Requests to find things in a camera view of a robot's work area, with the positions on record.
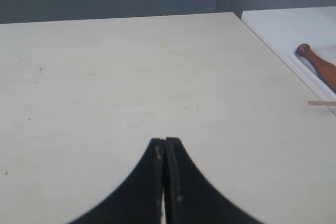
table surface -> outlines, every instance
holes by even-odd
[[[336,101],[335,93],[295,55],[302,43],[312,48],[336,44],[336,6],[251,10],[243,12],[242,21],[322,101]]]
[[[233,14],[0,25],[0,222],[65,223],[180,137],[266,223],[336,218],[336,117]]]

white table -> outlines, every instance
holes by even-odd
[[[336,218],[335,116],[231,13],[0,25],[0,61],[1,223],[71,221],[166,136],[261,221]]]
[[[252,10],[243,12],[242,21],[322,101],[336,101],[336,94],[295,55],[301,43],[308,43],[316,50],[336,45],[336,6]]]

wooden rolling pin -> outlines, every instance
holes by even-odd
[[[306,58],[314,67],[317,76],[336,93],[336,66],[318,57],[308,44],[301,44],[296,53]]]

black object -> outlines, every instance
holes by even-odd
[[[71,224],[261,224],[221,195],[178,138],[152,139],[127,179]]]

scratch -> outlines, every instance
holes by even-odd
[[[158,147],[155,147],[155,150],[156,150],[156,156],[158,159],[161,159],[161,155],[160,155],[160,152],[159,152],[159,148]]]
[[[23,59],[20,57],[20,55],[19,54],[16,54],[18,57],[19,57],[19,59],[21,60],[21,61],[23,61]]]

